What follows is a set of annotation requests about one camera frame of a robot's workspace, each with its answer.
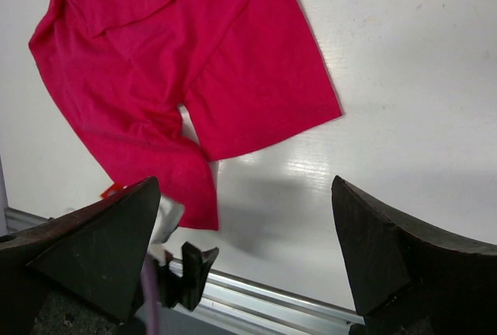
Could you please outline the red t shirt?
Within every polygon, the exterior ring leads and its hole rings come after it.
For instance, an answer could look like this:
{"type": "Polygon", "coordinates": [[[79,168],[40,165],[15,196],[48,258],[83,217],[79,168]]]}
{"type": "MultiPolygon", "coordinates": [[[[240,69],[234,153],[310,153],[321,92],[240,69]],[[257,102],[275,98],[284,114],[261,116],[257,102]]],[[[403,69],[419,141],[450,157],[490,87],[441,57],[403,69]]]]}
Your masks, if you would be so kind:
{"type": "Polygon", "coordinates": [[[156,177],[185,228],[218,227],[211,162],[342,114],[298,0],[50,0],[29,48],[113,182],[156,177]]]}

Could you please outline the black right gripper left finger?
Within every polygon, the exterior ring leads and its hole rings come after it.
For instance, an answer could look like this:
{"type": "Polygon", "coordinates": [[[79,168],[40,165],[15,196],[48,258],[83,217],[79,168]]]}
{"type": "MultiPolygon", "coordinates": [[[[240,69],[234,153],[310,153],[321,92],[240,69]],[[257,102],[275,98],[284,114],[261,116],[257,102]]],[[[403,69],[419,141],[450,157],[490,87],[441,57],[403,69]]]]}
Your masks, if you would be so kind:
{"type": "Polygon", "coordinates": [[[115,334],[131,314],[154,227],[154,177],[1,237],[3,334],[115,334]]]}

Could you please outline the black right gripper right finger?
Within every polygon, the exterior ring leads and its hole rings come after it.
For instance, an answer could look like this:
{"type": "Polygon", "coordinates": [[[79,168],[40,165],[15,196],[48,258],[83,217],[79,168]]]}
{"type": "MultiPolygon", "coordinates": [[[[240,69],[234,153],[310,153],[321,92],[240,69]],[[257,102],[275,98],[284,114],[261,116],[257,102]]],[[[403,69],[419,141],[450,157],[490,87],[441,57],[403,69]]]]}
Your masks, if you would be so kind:
{"type": "Polygon", "coordinates": [[[496,247],[399,211],[343,178],[332,208],[356,313],[351,334],[494,334],[496,247]]]}

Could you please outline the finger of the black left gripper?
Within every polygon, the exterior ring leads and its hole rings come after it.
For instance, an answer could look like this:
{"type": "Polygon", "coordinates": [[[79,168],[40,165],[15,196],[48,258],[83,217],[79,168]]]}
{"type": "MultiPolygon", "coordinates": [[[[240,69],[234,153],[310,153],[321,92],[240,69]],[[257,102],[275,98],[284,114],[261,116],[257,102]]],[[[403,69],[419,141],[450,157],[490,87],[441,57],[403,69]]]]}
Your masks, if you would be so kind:
{"type": "Polygon", "coordinates": [[[184,243],[182,246],[182,282],[184,287],[182,305],[188,310],[194,310],[201,300],[201,268],[200,250],[191,243],[184,243]]]}
{"type": "Polygon", "coordinates": [[[202,264],[200,267],[200,283],[206,284],[210,269],[214,265],[215,260],[218,258],[219,249],[214,247],[213,249],[203,251],[201,253],[202,264]]]}

